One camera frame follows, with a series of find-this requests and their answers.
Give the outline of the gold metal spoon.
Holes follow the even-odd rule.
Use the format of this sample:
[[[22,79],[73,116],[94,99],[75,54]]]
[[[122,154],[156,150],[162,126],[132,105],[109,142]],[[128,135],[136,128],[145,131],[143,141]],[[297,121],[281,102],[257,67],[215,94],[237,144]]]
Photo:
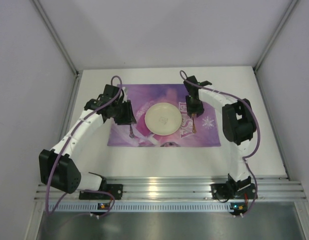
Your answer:
[[[196,125],[195,125],[196,114],[195,113],[192,114],[191,118],[192,118],[192,132],[195,134],[197,132]]]

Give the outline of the purple princess placemat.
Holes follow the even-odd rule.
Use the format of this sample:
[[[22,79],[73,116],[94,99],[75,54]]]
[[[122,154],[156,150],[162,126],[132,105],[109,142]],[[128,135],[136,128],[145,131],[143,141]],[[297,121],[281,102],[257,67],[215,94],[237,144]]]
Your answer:
[[[219,147],[221,146],[215,109],[205,103],[204,113],[193,120],[187,115],[186,96],[183,84],[125,84],[131,101],[134,117],[134,138],[130,127],[112,123],[107,145],[109,147]],[[180,128],[173,134],[160,136],[152,133],[145,124],[147,110],[157,103],[169,103],[177,107],[182,116]]]

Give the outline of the cream round plate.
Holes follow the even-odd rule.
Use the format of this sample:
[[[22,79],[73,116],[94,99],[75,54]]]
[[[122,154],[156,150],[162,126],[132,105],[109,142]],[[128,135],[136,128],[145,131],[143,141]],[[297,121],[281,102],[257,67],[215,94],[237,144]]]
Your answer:
[[[168,136],[174,134],[182,124],[179,109],[167,102],[151,106],[144,116],[146,127],[155,135]]]

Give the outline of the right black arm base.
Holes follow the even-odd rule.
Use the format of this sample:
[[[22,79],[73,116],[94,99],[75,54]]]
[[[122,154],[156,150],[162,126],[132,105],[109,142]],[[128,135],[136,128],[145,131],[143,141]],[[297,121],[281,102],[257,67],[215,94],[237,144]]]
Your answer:
[[[245,180],[235,181],[231,177],[225,183],[214,183],[211,186],[212,198],[221,202],[226,200],[252,200],[257,193],[256,185],[249,176]]]

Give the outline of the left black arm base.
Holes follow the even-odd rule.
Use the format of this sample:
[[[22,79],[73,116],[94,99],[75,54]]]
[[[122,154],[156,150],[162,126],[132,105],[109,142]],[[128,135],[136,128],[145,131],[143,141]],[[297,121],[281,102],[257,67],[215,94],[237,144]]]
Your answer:
[[[102,190],[108,194],[111,194],[115,200],[121,200],[123,196],[123,184],[107,184],[105,189]],[[84,190],[79,193],[80,200],[110,200],[111,197],[105,193],[97,193],[92,190]]]

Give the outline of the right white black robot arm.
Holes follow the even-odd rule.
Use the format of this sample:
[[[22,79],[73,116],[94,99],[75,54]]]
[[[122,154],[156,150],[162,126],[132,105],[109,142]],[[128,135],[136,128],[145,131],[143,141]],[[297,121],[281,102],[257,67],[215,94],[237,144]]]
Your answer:
[[[190,118],[199,117],[204,113],[203,103],[207,103],[222,116],[222,132],[230,145],[228,183],[239,190],[251,185],[252,174],[247,159],[256,150],[247,155],[247,150],[255,132],[259,133],[259,125],[251,104],[246,98],[241,99],[233,94],[209,88],[209,81],[198,82],[196,77],[187,76],[181,70],[180,76],[188,92],[186,111]]]

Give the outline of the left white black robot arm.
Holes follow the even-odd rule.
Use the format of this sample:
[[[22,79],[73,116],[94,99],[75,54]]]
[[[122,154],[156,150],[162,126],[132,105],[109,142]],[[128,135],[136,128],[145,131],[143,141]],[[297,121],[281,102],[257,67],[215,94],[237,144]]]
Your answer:
[[[89,138],[108,119],[119,126],[136,124],[132,103],[125,99],[122,87],[107,84],[102,94],[90,99],[69,132],[52,149],[39,154],[40,179],[43,184],[72,194],[75,191],[103,191],[106,178],[80,172],[79,155]]]

